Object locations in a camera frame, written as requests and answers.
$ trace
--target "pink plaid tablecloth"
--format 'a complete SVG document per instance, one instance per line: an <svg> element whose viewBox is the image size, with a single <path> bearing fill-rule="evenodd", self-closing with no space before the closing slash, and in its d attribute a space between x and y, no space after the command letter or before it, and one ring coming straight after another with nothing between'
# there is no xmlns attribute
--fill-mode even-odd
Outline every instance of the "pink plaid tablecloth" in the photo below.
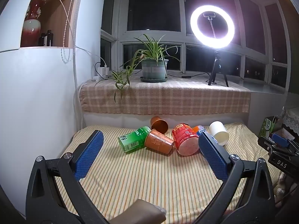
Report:
<svg viewBox="0 0 299 224"><path fill-rule="evenodd" d="M131 78L130 87L124 88L122 100L115 82L89 82L80 91L85 112L138 115L202 115L220 113L247 113L250 91L238 84L216 81L208 86L205 77L192 79L169 77L163 83L144 83L139 77Z"/></svg>

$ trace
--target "window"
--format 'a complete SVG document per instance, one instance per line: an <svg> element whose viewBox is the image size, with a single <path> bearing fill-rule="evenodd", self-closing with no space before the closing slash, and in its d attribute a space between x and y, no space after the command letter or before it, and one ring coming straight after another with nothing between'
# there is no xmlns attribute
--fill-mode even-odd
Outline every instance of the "window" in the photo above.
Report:
<svg viewBox="0 0 299 224"><path fill-rule="evenodd" d="M265 37L259 6L251 0L239 0L245 26L246 47L266 54Z"/></svg>
<svg viewBox="0 0 299 224"><path fill-rule="evenodd" d="M178 0L129 0L128 31L181 31Z"/></svg>
<svg viewBox="0 0 299 224"><path fill-rule="evenodd" d="M286 67L272 65L271 83L281 87L286 87L286 74L287 74Z"/></svg>
<svg viewBox="0 0 299 224"><path fill-rule="evenodd" d="M287 64L286 36L277 4L265 7L271 30L273 61Z"/></svg>
<svg viewBox="0 0 299 224"><path fill-rule="evenodd" d="M240 75L241 56L220 52L222 71L226 75ZM215 51L201 47L186 47L186 71L211 72L215 61Z"/></svg>
<svg viewBox="0 0 299 224"><path fill-rule="evenodd" d="M165 46L167 48L169 48L174 45L165 45ZM124 45L124 63L133 58L137 49L144 49L144 48L145 48L145 46L142 44L126 44L126 45ZM170 56L174 56L175 58L178 58L180 60L181 48L178 45L177 49L175 47L170 48L167 50L167 53ZM168 60L167 70L180 70L180 62L172 57L168 57L167 53L164 52L165 59ZM138 64L136 69L141 69L141 63Z"/></svg>
<svg viewBox="0 0 299 224"><path fill-rule="evenodd" d="M203 5L217 6L229 14L235 25L235 36L232 40L232 43L241 45L239 22L234 0L185 0L187 34L193 34L190 26L190 18L192 13L196 8ZM207 18L199 16L198 26L204 35L213 37L212 28ZM228 30L225 20L219 14L216 14L216 17L213 18L213 27L215 29L215 34L217 38L221 38L224 35L226 35Z"/></svg>
<svg viewBox="0 0 299 224"><path fill-rule="evenodd" d="M246 57L244 77L263 81L265 78L265 70L265 64Z"/></svg>
<svg viewBox="0 0 299 224"><path fill-rule="evenodd" d="M102 30L111 34L112 14L114 0L104 0L103 15L102 15Z"/></svg>
<svg viewBox="0 0 299 224"><path fill-rule="evenodd" d="M101 57L106 62L107 67L111 68L111 43L101 39ZM104 66L105 63L101 60L101 66Z"/></svg>

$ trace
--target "potted plant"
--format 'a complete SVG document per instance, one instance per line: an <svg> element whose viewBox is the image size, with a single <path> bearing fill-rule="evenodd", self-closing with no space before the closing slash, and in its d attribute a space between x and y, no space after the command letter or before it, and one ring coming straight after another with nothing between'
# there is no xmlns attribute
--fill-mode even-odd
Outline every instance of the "potted plant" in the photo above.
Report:
<svg viewBox="0 0 299 224"><path fill-rule="evenodd" d="M129 77L132 75L132 72L137 67L139 63L142 65L142 77L141 80L144 82L165 82L167 81L167 62L168 60L165 57L172 57L181 62L178 58L171 56L167 53L167 50L177 46L171 46L164 48L163 44L159 44L163 36L156 41L154 38L150 39L146 34L143 34L147 41L144 42L139 38L139 40L144 46L145 49L137 49L133 58L123 65L124 69L120 72L111 71L113 80L115 81L116 91L114 93L114 101L116 97L117 90L120 90L122 97L122 90L125 85L130 86Z"/></svg>

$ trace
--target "black bottle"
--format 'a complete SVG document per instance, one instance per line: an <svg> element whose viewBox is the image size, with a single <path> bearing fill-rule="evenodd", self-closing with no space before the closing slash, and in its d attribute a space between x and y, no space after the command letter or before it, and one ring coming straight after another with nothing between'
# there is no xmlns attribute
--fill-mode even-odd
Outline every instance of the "black bottle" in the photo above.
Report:
<svg viewBox="0 0 299 224"><path fill-rule="evenodd" d="M45 33L41 34L41 37L38 39L38 46L44 46L44 37L46 36Z"/></svg>
<svg viewBox="0 0 299 224"><path fill-rule="evenodd" d="M47 34L44 37L44 46L53 46L54 35L51 30L48 30Z"/></svg>

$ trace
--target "ring light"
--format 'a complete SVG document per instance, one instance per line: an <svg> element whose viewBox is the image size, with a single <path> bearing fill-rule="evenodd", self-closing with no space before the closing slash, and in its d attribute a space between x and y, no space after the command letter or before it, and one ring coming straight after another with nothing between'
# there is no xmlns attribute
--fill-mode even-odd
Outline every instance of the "ring light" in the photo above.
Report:
<svg viewBox="0 0 299 224"><path fill-rule="evenodd" d="M219 15L221 15L224 18L224 20L227 23L228 32L227 32L226 36L223 37L222 39L215 39L215 38L207 37L207 36L203 35L203 33L199 30L198 25L197 25L197 19L202 13L208 12L208 11L218 13ZM201 6L201 7L197 8L191 15L190 24L191 24L191 29L192 29L194 35L196 36L196 38L200 42L202 42L204 45L215 48L215 49L219 49L219 48L228 46L229 43L234 38L234 34L235 34L234 22L232 21L231 17L224 10L222 10L219 7L206 5L206 6Z"/></svg>

